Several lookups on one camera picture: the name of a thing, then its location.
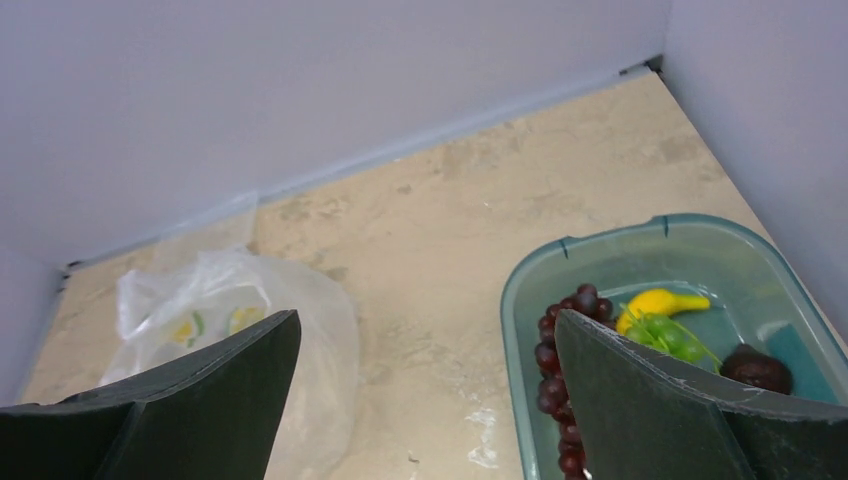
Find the clear printed plastic bag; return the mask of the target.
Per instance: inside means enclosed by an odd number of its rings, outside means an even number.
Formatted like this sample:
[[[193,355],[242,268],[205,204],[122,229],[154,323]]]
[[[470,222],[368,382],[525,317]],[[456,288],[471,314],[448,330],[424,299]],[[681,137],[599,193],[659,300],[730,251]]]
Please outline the clear printed plastic bag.
[[[130,271],[117,284],[121,345],[99,383],[193,353],[283,310],[297,312],[301,344],[266,476],[323,479],[353,431],[359,331],[342,286],[302,263],[238,247],[200,252],[169,273]]]

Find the yellow fake banana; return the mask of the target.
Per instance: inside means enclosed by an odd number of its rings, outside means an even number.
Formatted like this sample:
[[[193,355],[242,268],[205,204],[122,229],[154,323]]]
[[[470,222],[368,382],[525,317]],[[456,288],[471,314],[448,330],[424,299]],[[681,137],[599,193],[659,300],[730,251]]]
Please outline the yellow fake banana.
[[[622,335],[626,334],[634,321],[646,314],[671,317],[681,312],[703,311],[710,307],[710,300],[704,296],[678,294],[661,288],[646,290],[622,306],[616,322],[616,331]]]

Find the green fake grapes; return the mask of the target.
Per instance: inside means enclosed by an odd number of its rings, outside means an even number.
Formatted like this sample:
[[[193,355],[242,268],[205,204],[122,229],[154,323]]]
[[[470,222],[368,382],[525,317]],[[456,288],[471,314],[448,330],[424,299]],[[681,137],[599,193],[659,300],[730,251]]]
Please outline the green fake grapes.
[[[648,313],[623,305],[616,331],[640,345],[677,360],[718,373],[720,360],[691,331],[670,316]]]

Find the dark fake plum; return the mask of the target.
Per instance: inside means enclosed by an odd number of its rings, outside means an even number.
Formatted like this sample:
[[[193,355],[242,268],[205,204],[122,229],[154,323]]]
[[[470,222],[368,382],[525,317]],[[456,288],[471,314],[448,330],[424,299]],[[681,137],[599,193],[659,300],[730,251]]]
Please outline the dark fake plum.
[[[794,379],[780,360],[748,344],[739,344],[721,363],[719,374],[725,378],[763,390],[791,395]]]

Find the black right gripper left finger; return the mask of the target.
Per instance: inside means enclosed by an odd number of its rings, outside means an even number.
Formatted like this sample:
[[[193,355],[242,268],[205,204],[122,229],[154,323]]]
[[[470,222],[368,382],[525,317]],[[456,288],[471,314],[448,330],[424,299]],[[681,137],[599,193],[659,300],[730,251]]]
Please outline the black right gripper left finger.
[[[293,311],[54,404],[1,411],[5,479],[260,479],[301,343]]]

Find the dark purple fake grapes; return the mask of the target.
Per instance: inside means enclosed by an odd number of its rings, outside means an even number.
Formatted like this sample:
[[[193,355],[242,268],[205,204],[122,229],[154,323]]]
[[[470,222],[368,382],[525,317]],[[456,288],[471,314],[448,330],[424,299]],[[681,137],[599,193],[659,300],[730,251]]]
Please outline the dark purple fake grapes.
[[[555,340],[555,321],[565,310],[573,310],[608,325],[614,307],[598,293],[595,285],[580,284],[569,296],[550,304],[537,323],[539,342],[534,358],[542,376],[536,395],[537,409],[557,424],[558,467],[565,479],[587,479],[586,455],[571,405]]]

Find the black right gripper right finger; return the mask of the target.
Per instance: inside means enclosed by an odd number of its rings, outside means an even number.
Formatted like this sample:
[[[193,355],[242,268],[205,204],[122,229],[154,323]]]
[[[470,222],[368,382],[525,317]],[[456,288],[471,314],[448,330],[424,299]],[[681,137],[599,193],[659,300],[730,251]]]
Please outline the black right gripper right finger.
[[[847,410],[707,372],[575,311],[556,346],[596,479],[843,479]]]

